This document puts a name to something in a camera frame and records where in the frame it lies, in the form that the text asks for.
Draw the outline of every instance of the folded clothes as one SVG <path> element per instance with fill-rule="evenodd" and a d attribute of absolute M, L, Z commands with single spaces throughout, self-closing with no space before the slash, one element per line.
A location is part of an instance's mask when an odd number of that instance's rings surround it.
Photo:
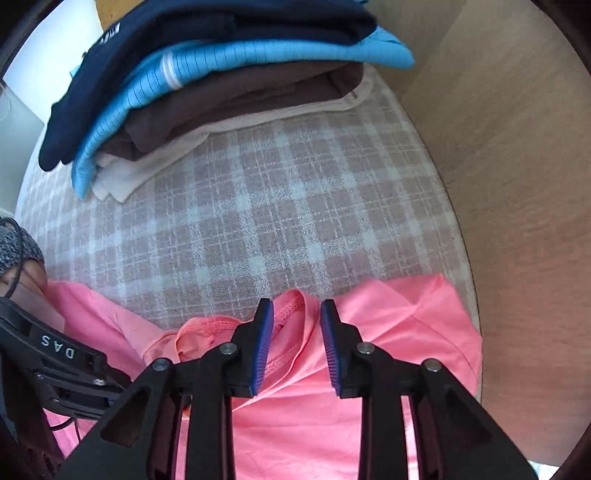
<path fill-rule="evenodd" d="M 212 73 L 131 111 L 99 151 L 139 160 L 205 124 L 249 113 L 343 98 L 363 79 L 363 64 L 298 61 Z"/>
<path fill-rule="evenodd" d="M 350 47 L 312 41 L 256 40 L 165 51 L 144 73 L 137 74 L 96 120 L 72 166 L 76 194 L 81 199 L 85 197 L 96 173 L 93 155 L 123 125 L 130 110 L 146 106 L 212 72 L 298 60 L 367 61 L 405 69 L 414 64 L 408 47 L 379 27 Z"/>
<path fill-rule="evenodd" d="M 372 85 L 371 78 L 366 75 L 356 89 L 341 99 L 305 103 L 303 105 L 241 115 L 202 125 L 154 150 L 136 162 L 114 157 L 110 154 L 99 153 L 96 155 L 95 160 L 101 168 L 92 184 L 92 191 L 100 200 L 105 200 L 111 194 L 117 201 L 124 202 L 135 189 L 205 142 L 211 133 L 223 133 L 253 127 L 273 120 L 304 115 L 305 113 L 350 110 L 369 96 Z"/>
<path fill-rule="evenodd" d="M 150 53 L 186 40 L 296 39 L 353 45 L 376 28 L 351 0 L 145 0 L 92 46 L 51 109 L 39 165 L 71 162 L 121 82 Z"/>

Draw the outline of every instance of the white stripe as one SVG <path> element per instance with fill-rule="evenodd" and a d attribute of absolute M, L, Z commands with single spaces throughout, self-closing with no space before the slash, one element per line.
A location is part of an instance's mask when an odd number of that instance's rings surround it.
<path fill-rule="evenodd" d="M 183 88 L 183 84 L 174 73 L 173 53 L 171 51 L 162 55 L 161 66 L 162 73 L 164 73 L 164 78 L 166 79 L 168 86 L 171 87 L 172 90 L 180 90 Z"/>

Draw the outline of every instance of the black cable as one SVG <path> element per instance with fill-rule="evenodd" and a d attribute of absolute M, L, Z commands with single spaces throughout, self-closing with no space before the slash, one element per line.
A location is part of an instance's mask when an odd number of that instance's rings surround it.
<path fill-rule="evenodd" d="M 1 218 L 0 217 L 0 223 L 8 223 L 8 224 L 12 225 L 12 227 L 14 228 L 14 231 L 17 233 L 17 237 L 18 237 L 18 250 L 19 251 L 18 251 L 17 272 L 14 275 L 14 277 L 12 278 L 12 283 L 10 284 L 8 291 L 4 295 L 4 297 L 6 299 L 9 299 L 10 297 L 12 297 L 12 294 L 17 289 L 18 281 L 21 279 L 22 264 L 24 263 L 24 255 L 25 255 L 25 246 L 22 241 L 21 227 L 19 226 L 19 224 L 17 223 L 17 221 L 14 218 L 8 218 L 8 217 Z"/>
<path fill-rule="evenodd" d="M 69 427 L 70 425 L 72 425 L 72 423 L 75 421 L 74 417 L 70 417 L 69 419 L 67 419 L 64 423 L 60 423 L 59 425 L 55 425 L 54 427 L 49 427 L 49 429 L 52 432 L 57 432 L 59 430 L 63 430 L 66 427 Z"/>
<path fill-rule="evenodd" d="M 76 429 L 76 436 L 78 437 L 78 443 L 82 441 L 80 437 L 80 429 L 78 428 L 78 417 L 74 417 L 74 428 Z"/>

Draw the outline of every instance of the pink t-shirt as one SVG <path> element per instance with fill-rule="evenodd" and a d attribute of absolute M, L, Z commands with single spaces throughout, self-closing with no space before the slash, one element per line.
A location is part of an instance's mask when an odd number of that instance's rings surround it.
<path fill-rule="evenodd" d="M 107 354 L 132 378 L 155 358 L 201 357 L 229 341 L 239 320 L 195 317 L 163 332 L 76 283 L 51 282 L 49 302 L 66 319 L 65 333 Z M 472 393 L 482 362 L 482 339 L 455 289 L 442 275 L 367 280 L 335 298 L 341 320 L 394 358 L 442 361 Z M 274 300 L 275 318 L 262 393 L 233 400 L 236 476 L 239 480 L 353 480 L 357 478 L 361 400 L 340 400 L 330 386 L 320 331 L 320 300 L 290 290 Z M 47 414 L 50 424 L 65 420 Z M 417 460 L 410 412 L 405 408 L 410 478 Z M 82 420 L 84 435 L 94 422 Z M 183 420 L 177 479 L 184 479 L 188 421 Z M 73 426 L 56 432 L 65 455 L 77 445 Z"/>

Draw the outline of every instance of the bed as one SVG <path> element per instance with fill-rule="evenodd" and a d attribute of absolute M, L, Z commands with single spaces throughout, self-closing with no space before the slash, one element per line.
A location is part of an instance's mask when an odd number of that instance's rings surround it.
<path fill-rule="evenodd" d="M 162 328 L 252 317 L 261 297 L 320 298 L 366 277 L 443 273 L 478 326 L 470 265 L 440 177 L 395 95 L 212 135 L 125 203 L 80 201 L 70 167 L 27 170 L 17 217 L 48 276 Z"/>

